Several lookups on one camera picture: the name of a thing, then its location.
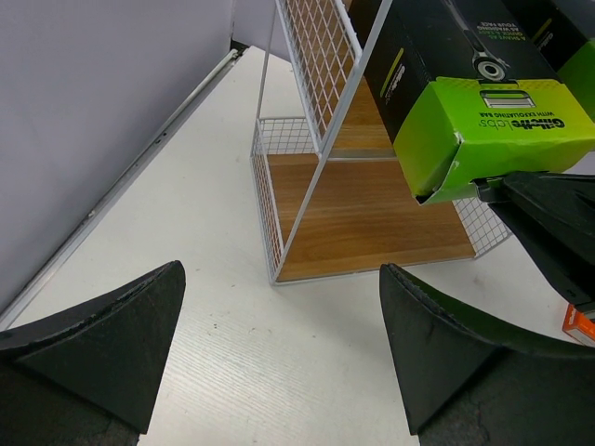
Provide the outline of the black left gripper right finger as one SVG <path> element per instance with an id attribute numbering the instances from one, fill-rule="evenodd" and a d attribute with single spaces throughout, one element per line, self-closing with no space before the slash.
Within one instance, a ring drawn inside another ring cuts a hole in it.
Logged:
<path id="1" fill-rule="evenodd" d="M 423 445 L 590 445 L 594 351 L 500 320 L 385 264 L 379 297 Z"/>

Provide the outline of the green black Gillette Labs box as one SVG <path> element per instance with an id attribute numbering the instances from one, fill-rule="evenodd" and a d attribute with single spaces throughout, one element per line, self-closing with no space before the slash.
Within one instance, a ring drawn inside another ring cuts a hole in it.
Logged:
<path id="1" fill-rule="evenodd" d="M 505 6 L 589 117 L 594 116 L 594 3 L 516 0 Z"/>
<path id="2" fill-rule="evenodd" d="M 594 125 L 500 1 L 395 1 L 364 72 L 413 197 L 482 178 L 561 173 Z"/>

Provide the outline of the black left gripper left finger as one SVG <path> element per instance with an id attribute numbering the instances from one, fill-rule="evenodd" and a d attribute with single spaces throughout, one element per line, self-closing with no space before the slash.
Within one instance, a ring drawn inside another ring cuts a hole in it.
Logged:
<path id="1" fill-rule="evenodd" d="M 2 331 L 2 444 L 138 444 L 149 429 L 185 288 L 185 269 L 175 260 Z"/>

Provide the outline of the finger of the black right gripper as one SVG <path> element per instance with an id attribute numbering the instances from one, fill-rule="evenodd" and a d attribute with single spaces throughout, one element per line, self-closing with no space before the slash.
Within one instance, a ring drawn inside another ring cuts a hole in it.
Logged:
<path id="1" fill-rule="evenodd" d="M 543 174 L 537 187 L 551 202 L 594 204 L 594 176 Z"/>
<path id="2" fill-rule="evenodd" d="M 594 204 L 551 202 L 545 172 L 473 181 L 478 198 L 513 232 L 548 283 L 575 307 L 594 305 Z"/>

